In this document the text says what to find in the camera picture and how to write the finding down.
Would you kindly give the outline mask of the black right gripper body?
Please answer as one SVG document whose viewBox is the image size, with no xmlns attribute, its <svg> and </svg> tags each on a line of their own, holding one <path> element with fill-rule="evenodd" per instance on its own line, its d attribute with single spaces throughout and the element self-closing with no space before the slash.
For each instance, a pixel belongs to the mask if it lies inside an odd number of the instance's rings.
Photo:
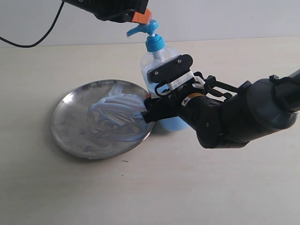
<svg viewBox="0 0 300 225">
<path fill-rule="evenodd" d="M 188 92 L 181 97 L 147 97 L 144 104 L 147 111 L 142 112 L 142 117 L 146 123 L 180 117 L 196 132 L 200 143 L 222 142 L 221 101 L 199 92 Z"/>
</svg>

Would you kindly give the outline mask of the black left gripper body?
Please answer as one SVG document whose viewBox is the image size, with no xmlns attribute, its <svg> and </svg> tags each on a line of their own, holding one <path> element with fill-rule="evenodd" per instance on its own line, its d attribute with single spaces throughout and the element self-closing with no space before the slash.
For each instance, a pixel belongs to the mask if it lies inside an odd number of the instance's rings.
<svg viewBox="0 0 300 225">
<path fill-rule="evenodd" d="M 66 0 L 67 4 L 92 13 L 101 21 L 128 23 L 127 11 L 144 13 L 147 0 Z"/>
</svg>

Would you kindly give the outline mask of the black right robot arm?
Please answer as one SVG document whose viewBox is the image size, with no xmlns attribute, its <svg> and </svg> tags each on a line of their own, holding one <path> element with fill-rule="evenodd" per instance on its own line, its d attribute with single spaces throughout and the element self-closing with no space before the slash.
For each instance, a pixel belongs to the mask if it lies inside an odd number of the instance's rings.
<svg viewBox="0 0 300 225">
<path fill-rule="evenodd" d="M 206 149 L 242 148 L 290 128 L 300 111 L 300 73 L 244 82 L 235 88 L 213 76 L 205 86 L 187 82 L 162 97 L 147 97 L 145 122 L 183 119 Z"/>
</svg>

